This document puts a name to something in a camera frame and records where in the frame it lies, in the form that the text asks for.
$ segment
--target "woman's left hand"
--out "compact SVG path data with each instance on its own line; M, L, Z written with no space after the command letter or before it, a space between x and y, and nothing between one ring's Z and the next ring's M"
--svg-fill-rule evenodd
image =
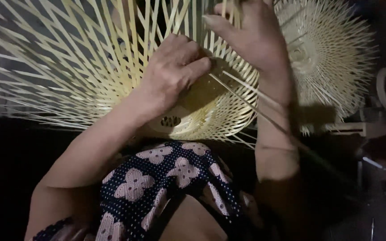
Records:
M128 96L144 121L173 107L181 91L211 69L211 60L184 35L170 34L153 53L141 84Z

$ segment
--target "bamboo basket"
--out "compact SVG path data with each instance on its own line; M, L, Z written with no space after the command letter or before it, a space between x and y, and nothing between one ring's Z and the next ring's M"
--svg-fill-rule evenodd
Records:
M259 74L204 28L201 16L214 5L209 0L0 0L0 98L7 101L1 106L11 117L86 129L138 86L165 37L185 34L207 49L218 67L149 123L146 134L252 148L235 134L257 115L263 96L257 90ZM332 106L338 113L333 121L340 121L361 105L370 77L367 24L351 20L340 1L278 0L275 10L300 105ZM237 9L229 21L241 26Z

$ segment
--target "woman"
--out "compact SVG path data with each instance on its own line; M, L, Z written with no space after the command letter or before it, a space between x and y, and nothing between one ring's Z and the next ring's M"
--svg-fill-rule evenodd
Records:
M260 71L259 89L280 109L261 101L258 108L289 131L290 62L271 0L241 5L240 30L218 15L203 18ZM214 10L221 14L222 5ZM237 189L230 170L207 146L171 141L119 166L114 158L136 130L174 106L180 92L210 69L196 42L168 36L141 85L80 134L38 183L25 240L238 240L257 234L265 224L253 196ZM287 238L310 240L297 149L261 117L255 156L257 203L278 215ZM100 182L100 216L94 219L92 185Z

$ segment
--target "woman's right hand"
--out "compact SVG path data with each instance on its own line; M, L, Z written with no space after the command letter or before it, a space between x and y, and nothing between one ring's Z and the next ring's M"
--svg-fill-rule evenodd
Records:
M226 13L232 7L231 3L227 3ZM272 0L245 0L241 2L241 7L241 29L236 29L220 16L222 3L214 8L218 15L204 15L203 19L208 28L260 71L261 78L265 80L260 82L260 90L286 106L291 100L290 61Z

